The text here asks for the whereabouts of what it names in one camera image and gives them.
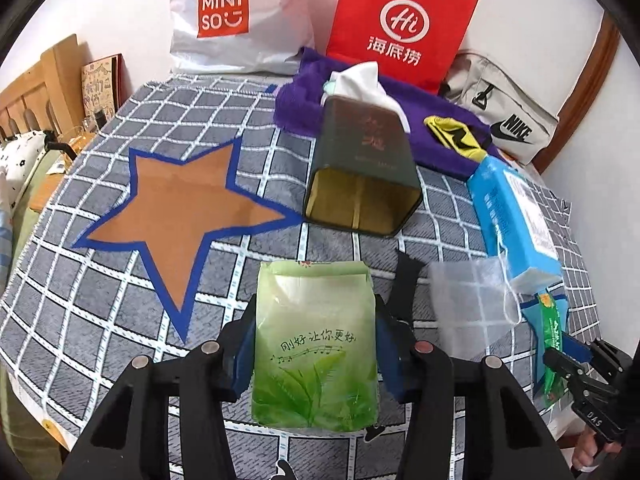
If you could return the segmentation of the person's right hand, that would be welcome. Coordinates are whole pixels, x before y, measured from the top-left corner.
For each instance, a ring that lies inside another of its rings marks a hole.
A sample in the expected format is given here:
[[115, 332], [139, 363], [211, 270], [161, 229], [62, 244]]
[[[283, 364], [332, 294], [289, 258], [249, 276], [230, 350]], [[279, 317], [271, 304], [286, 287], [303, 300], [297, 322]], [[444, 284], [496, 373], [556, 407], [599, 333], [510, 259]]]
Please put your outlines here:
[[596, 434], [588, 427], [582, 430], [574, 447], [572, 466], [577, 470], [591, 467], [598, 454]]

